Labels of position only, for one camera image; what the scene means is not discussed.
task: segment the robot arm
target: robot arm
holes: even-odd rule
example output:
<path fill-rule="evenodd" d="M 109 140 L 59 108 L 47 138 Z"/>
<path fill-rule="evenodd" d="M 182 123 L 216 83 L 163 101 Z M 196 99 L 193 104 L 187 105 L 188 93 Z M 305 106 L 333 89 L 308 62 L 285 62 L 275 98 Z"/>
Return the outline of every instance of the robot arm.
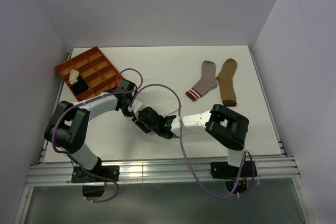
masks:
<path fill-rule="evenodd" d="M 134 88 L 134 83 L 123 80 L 119 87 L 107 90 L 102 94 L 131 91 Z M 130 107 L 132 100 L 133 95 L 131 93 L 102 96 L 101 99 L 95 102 L 73 109 L 65 116 L 57 129 L 56 146 L 66 150 L 85 169 L 93 174 L 100 175 L 101 159 L 85 144 L 85 137 L 89 121 L 105 112 L 121 110 L 124 116 L 132 117 L 132 121 L 145 133 L 153 131 L 166 139 L 179 137 L 180 118 L 176 115 L 163 117 L 151 107 L 144 106 L 137 100 Z M 69 107 L 75 104 L 62 101 L 57 105 L 45 131 L 46 140 L 51 142 L 51 136 L 58 119 Z M 246 117 L 220 104 L 216 104 L 210 111 L 184 116 L 182 120 L 184 135 L 204 133 L 206 131 L 228 148 L 229 165 L 239 167 L 249 123 Z M 225 120 L 227 120 L 227 124 L 223 126 L 222 123 Z"/>

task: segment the cable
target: cable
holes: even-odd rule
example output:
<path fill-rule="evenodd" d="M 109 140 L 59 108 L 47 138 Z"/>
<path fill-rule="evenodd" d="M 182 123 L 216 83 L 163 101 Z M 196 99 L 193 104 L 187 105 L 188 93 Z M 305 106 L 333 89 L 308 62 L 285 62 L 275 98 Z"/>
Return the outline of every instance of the cable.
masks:
<path fill-rule="evenodd" d="M 80 103 L 78 103 L 78 104 L 73 105 L 72 107 L 68 108 L 68 109 L 67 109 L 67 110 L 60 116 L 60 118 L 59 118 L 58 121 L 56 122 L 54 131 L 52 132 L 52 136 L 51 136 L 51 144 L 52 144 L 53 149 L 54 149 L 55 152 L 57 152 L 57 153 L 63 153 L 63 154 L 67 154 L 67 156 L 70 158 L 70 160 L 71 160 L 72 162 L 75 162 L 76 164 L 79 164 L 79 163 L 77 162 L 77 160 L 76 160 L 73 156 L 71 156 L 71 154 L 69 154 L 68 152 L 59 151 L 59 150 L 56 148 L 56 143 L 55 143 L 55 141 L 56 141 L 56 132 L 57 132 L 57 129 L 58 129 L 59 125 L 60 125 L 61 122 L 63 121 L 64 117 L 65 117 L 71 110 L 73 110 L 73 109 L 75 109 L 75 108 L 77 108 L 77 107 L 80 107 L 80 106 L 82 106 L 82 105 L 84 105 L 84 104 L 88 104 L 88 103 L 97 101 L 97 100 L 99 100 L 99 99 L 102 99 L 102 98 L 104 98 L 104 97 L 108 97 L 108 96 L 110 96 L 110 95 L 127 94 L 127 93 L 137 92 L 137 91 L 141 88 L 141 86 L 142 86 L 143 78 L 142 78 L 141 73 L 140 73 L 139 71 L 137 71 L 136 69 L 133 69 L 133 68 L 126 68 L 126 69 L 122 70 L 122 71 L 118 74 L 116 80 L 118 80 L 118 78 L 119 78 L 119 76 L 120 76 L 121 73 L 123 73 L 123 72 L 125 72 L 125 71 L 127 71 L 127 70 L 132 70 L 132 71 L 138 73 L 139 76 L 140 76 L 141 82 L 140 82 L 140 85 L 139 85 L 136 89 L 131 90 L 131 91 L 115 92 L 115 93 L 107 93 L 107 94 L 104 94 L 104 95 L 96 96 L 96 97 L 91 98 L 91 99 L 89 99 L 89 100 L 87 100 L 87 101 L 82 101 L 82 102 L 80 102 Z M 106 202 L 106 201 L 109 201 L 109 200 L 113 199 L 113 198 L 118 194 L 120 187 L 119 187 L 119 185 L 118 185 L 117 182 L 115 182 L 115 181 L 113 181 L 113 180 L 111 180 L 111 179 L 109 179 L 109 178 L 104 178 L 104 177 L 101 177 L 101 176 L 99 176 L 99 175 L 93 174 L 93 173 L 89 172 L 88 170 L 86 170 L 86 169 L 85 169 L 83 166 L 81 166 L 80 164 L 79 164 L 79 167 L 81 168 L 81 170 L 82 170 L 84 173 L 88 174 L 89 176 L 92 176 L 92 177 L 95 177 L 95 178 L 98 178 L 98 179 L 102 179 L 102 180 L 106 180 L 106 181 L 108 181 L 108 182 L 112 182 L 112 183 L 114 183 L 114 184 L 116 185 L 116 187 L 117 187 L 117 191 L 116 191 L 111 197 L 109 197 L 109 198 L 107 198 L 107 199 L 103 199 L 103 200 L 87 199 L 87 200 L 89 200 L 89 201 L 91 201 L 91 202 L 101 203 L 101 202 Z"/>
<path fill-rule="evenodd" d="M 140 89 L 137 94 L 133 97 L 133 100 L 130 104 L 130 106 L 133 105 L 133 102 L 135 101 L 136 97 L 141 93 L 141 91 L 143 91 L 145 88 L 148 88 L 148 87 L 152 87 L 152 86 L 159 86 L 159 87 L 164 87 L 166 89 L 169 89 L 177 98 L 177 101 L 178 101 L 178 107 L 179 107 L 179 118 L 180 118 L 180 146 L 181 146 L 181 151 L 182 151 L 182 154 L 183 154 L 183 157 L 187 163 L 187 166 L 190 170 L 190 172 L 192 173 L 193 177 L 195 178 L 196 182 L 198 183 L 198 185 L 203 189 L 205 190 L 209 195 L 211 195 L 212 197 L 216 198 L 216 199 L 227 199 L 229 197 L 232 196 L 232 194 L 235 192 L 237 186 L 238 186 L 238 182 L 239 182 L 239 179 L 240 179 L 240 174 L 241 174 L 241 171 L 243 169 L 243 166 L 244 166 L 244 162 L 245 162 L 245 159 L 246 159 L 246 154 L 249 155 L 251 161 L 252 161 L 252 156 L 251 156 L 251 153 L 249 151 L 244 151 L 244 154 L 243 154 L 243 158 L 241 159 L 241 163 L 240 163 L 240 167 L 239 167 L 239 170 L 238 170 L 238 174 L 237 174 L 237 178 L 236 178 L 236 181 L 235 181 L 235 185 L 234 187 L 232 188 L 232 190 L 230 191 L 230 193 L 226 196 L 219 196 L 215 193 L 213 193 L 212 191 L 210 191 L 201 181 L 200 179 L 198 178 L 198 176 L 196 175 L 194 169 L 192 168 L 191 166 L 191 163 L 187 157 L 187 154 L 185 152 L 185 149 L 184 149 L 184 146 L 183 146 L 183 140 L 182 140 L 182 133 L 183 133 L 183 120 L 182 120 L 182 116 L 181 116 L 181 101 L 180 101 L 180 98 L 179 96 L 176 94 L 176 92 L 174 90 L 172 90 L 171 88 L 165 86 L 165 85 L 162 85 L 162 84 L 150 84 L 150 85 L 146 85 L 145 87 L 143 87 L 142 89 Z M 254 177 L 255 177 L 255 166 L 253 166 L 253 175 L 252 175 L 252 180 L 251 180 L 251 184 L 253 183 L 254 181 Z"/>

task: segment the white table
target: white table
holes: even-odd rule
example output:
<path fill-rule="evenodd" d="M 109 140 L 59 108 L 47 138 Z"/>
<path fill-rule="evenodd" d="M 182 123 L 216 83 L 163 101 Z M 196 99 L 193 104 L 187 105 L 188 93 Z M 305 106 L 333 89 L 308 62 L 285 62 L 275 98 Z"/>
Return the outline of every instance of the white table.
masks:
<path fill-rule="evenodd" d="M 192 46 L 192 47 L 128 47 L 100 48 L 106 57 L 119 70 L 135 68 L 144 77 L 144 85 L 161 83 L 177 92 L 182 101 L 182 115 L 202 113 L 210 110 L 213 104 L 221 104 L 219 87 L 210 91 L 198 101 L 191 101 L 185 92 L 201 76 L 204 60 L 216 63 L 216 74 L 228 58 L 237 61 L 234 75 L 234 89 L 237 106 L 233 110 L 250 120 L 245 148 L 252 155 L 281 154 L 275 130 L 266 106 L 265 98 L 258 81 L 256 70 L 247 46 Z M 72 57 L 88 50 L 76 48 Z M 123 73 L 126 79 L 139 83 L 136 73 Z M 160 87 L 150 87 L 137 98 L 158 113 L 174 111 L 177 103 L 174 95 Z M 60 101 L 75 102 L 69 88 L 64 85 Z M 183 138 L 188 157 L 227 156 L 227 148 L 209 134 L 188 135 Z M 182 158 L 178 139 L 166 140 L 154 133 L 144 134 L 130 118 L 121 111 L 107 112 L 90 121 L 86 143 L 102 160 L 141 160 Z M 48 144 L 44 162 L 68 162 L 69 159 L 53 151 Z"/>

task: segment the white wall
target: white wall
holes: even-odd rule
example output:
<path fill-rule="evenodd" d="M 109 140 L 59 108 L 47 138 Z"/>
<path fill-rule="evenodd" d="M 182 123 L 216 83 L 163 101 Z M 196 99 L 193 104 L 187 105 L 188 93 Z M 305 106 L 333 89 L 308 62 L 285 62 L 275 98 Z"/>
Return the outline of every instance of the white wall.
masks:
<path fill-rule="evenodd" d="M 13 223 L 55 102 L 64 46 L 36 0 L 0 0 L 0 223 Z"/>
<path fill-rule="evenodd" d="M 336 222 L 336 0 L 277 0 L 255 58 L 318 223 Z"/>
<path fill-rule="evenodd" d="M 38 0 L 68 47 L 253 45 L 276 0 Z"/>

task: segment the brown compartment tray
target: brown compartment tray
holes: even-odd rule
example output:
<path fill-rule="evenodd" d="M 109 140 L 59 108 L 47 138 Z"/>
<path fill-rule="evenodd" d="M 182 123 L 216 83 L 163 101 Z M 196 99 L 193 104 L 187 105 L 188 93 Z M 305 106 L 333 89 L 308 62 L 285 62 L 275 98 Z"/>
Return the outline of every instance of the brown compartment tray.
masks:
<path fill-rule="evenodd" d="M 93 47 L 55 66 L 55 68 L 77 101 L 87 100 L 99 95 L 106 89 L 114 88 L 115 80 L 119 74 L 119 71 L 98 47 Z M 71 70 L 77 70 L 89 86 L 87 91 L 78 96 L 74 94 L 68 82 Z M 120 76 L 118 84 L 120 84 L 122 79 L 123 77 Z"/>

